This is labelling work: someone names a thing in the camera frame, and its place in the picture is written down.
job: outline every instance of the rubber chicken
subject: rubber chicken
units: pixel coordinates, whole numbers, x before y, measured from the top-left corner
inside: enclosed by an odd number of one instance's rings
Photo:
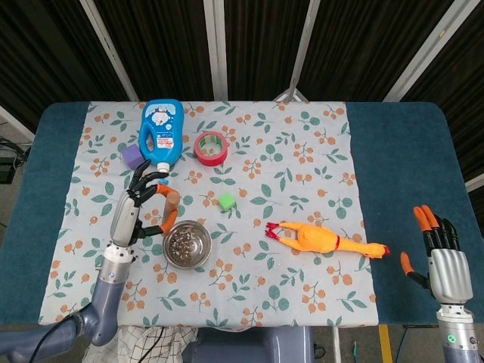
[[[296,240],[279,237],[273,232],[274,229],[282,227],[296,231]],[[384,244],[358,244],[347,238],[330,231],[325,227],[316,227],[306,223],[268,223],[266,225],[265,235],[278,240],[286,246],[292,247],[299,251],[313,251],[319,253],[328,253],[330,251],[351,251],[361,253],[363,256],[371,259],[381,259],[383,256],[390,254],[390,248]]]

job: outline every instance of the cable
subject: cable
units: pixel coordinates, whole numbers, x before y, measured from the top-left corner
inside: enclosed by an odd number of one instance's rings
[[[407,332],[408,332],[408,328],[406,327],[405,331],[403,332],[402,339],[400,340],[399,350],[396,353],[395,363],[399,363],[400,353],[402,352],[403,346],[405,345],[405,341],[407,340]]]
[[[164,333],[164,332],[165,332],[165,327],[162,327],[162,328],[161,328],[161,334],[160,334],[160,336],[157,338],[157,341],[156,341],[156,342],[154,342],[154,344],[153,344],[153,345],[152,345],[152,346],[149,348],[149,350],[148,350],[148,351],[147,351],[147,352],[146,352],[146,353],[145,353],[145,354],[144,354],[144,355],[141,357],[141,359],[138,361],[138,363],[141,363],[142,361],[144,361],[144,359],[145,359],[146,357],[148,357],[148,354],[150,354],[150,353],[151,353],[151,351],[153,350],[153,348],[154,348],[155,346],[157,346],[157,344],[158,344],[158,342],[160,341],[161,337],[163,336],[163,333]]]
[[[83,310],[86,310],[90,305],[91,305],[91,303],[89,303],[88,305],[84,306],[76,314],[80,314]],[[59,321],[56,325],[54,325],[53,327],[51,327],[51,329],[47,333],[44,334],[44,336],[42,337],[42,339],[37,343],[36,349],[33,351],[32,355],[30,356],[29,363],[33,363],[33,361],[36,358],[37,353],[39,352],[40,348],[42,347],[42,344],[45,342],[45,340],[48,338],[48,336],[51,335],[52,333],[54,333],[63,323],[65,323],[66,321],[69,321],[72,318],[73,318],[73,315],[69,314],[64,319],[62,319],[61,321]]]

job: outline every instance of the white bottle cap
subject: white bottle cap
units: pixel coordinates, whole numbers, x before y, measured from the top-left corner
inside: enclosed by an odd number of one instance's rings
[[[157,169],[159,172],[169,172],[169,164],[168,163],[158,163]]]

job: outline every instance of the metal bowl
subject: metal bowl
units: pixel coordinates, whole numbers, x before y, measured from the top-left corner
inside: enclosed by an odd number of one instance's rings
[[[209,258],[212,249],[210,233],[200,223],[176,223],[163,238],[163,252],[168,262],[181,269],[196,268]]]

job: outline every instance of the purple cube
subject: purple cube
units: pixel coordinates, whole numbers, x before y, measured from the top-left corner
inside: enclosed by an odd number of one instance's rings
[[[144,162],[143,155],[141,155],[141,152],[136,145],[125,147],[121,150],[121,154],[124,157],[124,161],[126,161],[129,167],[133,170]]]

